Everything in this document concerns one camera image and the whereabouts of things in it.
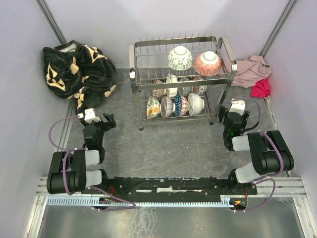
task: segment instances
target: gray floor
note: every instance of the gray floor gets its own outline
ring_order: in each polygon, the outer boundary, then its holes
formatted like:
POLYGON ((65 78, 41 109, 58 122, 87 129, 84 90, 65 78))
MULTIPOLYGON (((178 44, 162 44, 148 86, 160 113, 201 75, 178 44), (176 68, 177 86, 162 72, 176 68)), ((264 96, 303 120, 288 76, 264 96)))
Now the gray floor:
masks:
MULTIPOLYGON (((227 177, 234 168, 251 161, 248 152, 229 152, 223 146, 223 125, 206 122, 182 123, 173 126, 146 126, 139 131, 128 69, 118 69, 119 82, 115 91, 97 113, 113 113, 117 128, 105 133, 105 160, 91 169, 103 168, 109 177, 227 177)), ((208 86, 212 105, 215 106, 224 85, 208 86)), ((251 89, 231 87, 224 106, 232 98, 249 98, 251 89)), ((258 99, 262 110, 256 130, 272 129, 264 100, 258 99)), ((247 127, 255 124, 258 108, 246 102, 251 116, 247 127)), ((72 125, 67 147, 81 146, 83 126, 72 125)))
MULTIPOLYGON (((250 206, 263 199, 249 199, 250 206)), ((228 208, 138 207, 118 212, 47 206, 41 238, 303 238, 292 198, 275 198, 258 211, 228 208)))

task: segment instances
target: black blanket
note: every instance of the black blanket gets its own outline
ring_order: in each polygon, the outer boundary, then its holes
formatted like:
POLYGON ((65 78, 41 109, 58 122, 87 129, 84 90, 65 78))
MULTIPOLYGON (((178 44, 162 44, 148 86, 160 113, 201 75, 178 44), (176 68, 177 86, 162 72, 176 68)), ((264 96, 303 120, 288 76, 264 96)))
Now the black blanket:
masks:
POLYGON ((96 47, 70 41, 44 47, 46 83, 57 96, 72 99, 76 113, 95 108, 115 89, 113 62, 96 47))

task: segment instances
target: rack shelf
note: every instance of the rack shelf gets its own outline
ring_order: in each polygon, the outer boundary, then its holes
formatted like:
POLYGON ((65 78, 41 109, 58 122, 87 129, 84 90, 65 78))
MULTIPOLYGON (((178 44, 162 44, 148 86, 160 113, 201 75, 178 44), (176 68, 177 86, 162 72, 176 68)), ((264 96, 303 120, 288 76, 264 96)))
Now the rack shelf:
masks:
POLYGON ((136 118, 138 120, 139 129, 143 130, 144 125, 157 125, 162 123, 193 122, 197 120, 207 120, 209 122, 214 122, 214 116, 219 112, 219 109, 236 74, 236 69, 236 60, 233 56, 229 42, 225 37, 219 38, 218 41, 214 36, 198 36, 163 40, 153 39, 150 41, 139 41, 135 44, 131 44, 130 82, 134 104, 136 107, 136 118), (191 51, 194 59, 205 51, 215 52, 221 59, 222 70, 220 74, 206 77, 199 75, 193 67, 184 71, 176 71, 167 67, 165 61, 168 52, 178 45, 188 48, 191 51), (227 60, 222 57, 221 49, 225 49, 225 56, 227 57, 227 60), (187 77, 192 79, 195 76, 201 76, 203 80, 166 83, 166 76, 168 73, 174 74, 178 78, 187 77), (163 83, 154 84, 155 79, 159 79, 163 83), (207 92, 205 92, 205 94, 202 96, 205 101, 205 108, 197 116, 191 117, 186 114, 183 117, 170 116, 168 118, 161 118, 158 116, 153 119, 147 119, 146 117, 146 107, 149 97, 148 91, 150 90, 215 84, 226 84, 226 87, 214 110, 212 109, 210 103, 210 97, 208 96, 207 92))

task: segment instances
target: cloth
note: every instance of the cloth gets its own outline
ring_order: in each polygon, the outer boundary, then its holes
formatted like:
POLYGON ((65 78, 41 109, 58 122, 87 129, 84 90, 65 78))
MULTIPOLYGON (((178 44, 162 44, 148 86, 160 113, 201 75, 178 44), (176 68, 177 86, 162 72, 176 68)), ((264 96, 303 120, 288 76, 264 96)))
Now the cloth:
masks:
POLYGON ((237 73, 232 86, 253 87, 261 79, 272 73, 271 66, 264 62, 262 56, 251 56, 246 60, 237 60, 237 73))
POLYGON ((100 49, 70 41, 44 47, 43 53, 49 89, 60 98, 71 99, 76 113, 95 108, 115 89, 115 65, 100 49))
POLYGON ((271 90, 267 78, 257 82, 251 90, 251 97, 266 98, 269 95, 271 95, 271 90))

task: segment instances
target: white wall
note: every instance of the white wall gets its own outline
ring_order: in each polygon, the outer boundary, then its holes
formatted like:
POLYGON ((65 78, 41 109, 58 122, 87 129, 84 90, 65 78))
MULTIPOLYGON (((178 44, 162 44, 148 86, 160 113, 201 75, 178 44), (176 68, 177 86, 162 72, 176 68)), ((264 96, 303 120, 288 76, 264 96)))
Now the white wall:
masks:
POLYGON ((317 1, 298 1, 265 61, 272 65, 270 100, 317 218, 317 1))
POLYGON ((68 40, 128 64, 128 45, 158 36, 227 36, 237 59, 258 54, 288 0, 47 0, 68 40))
POLYGON ((67 102, 46 86, 42 47, 58 41, 35 1, 0 5, 0 237, 21 238, 54 151, 49 126, 65 116, 67 102))

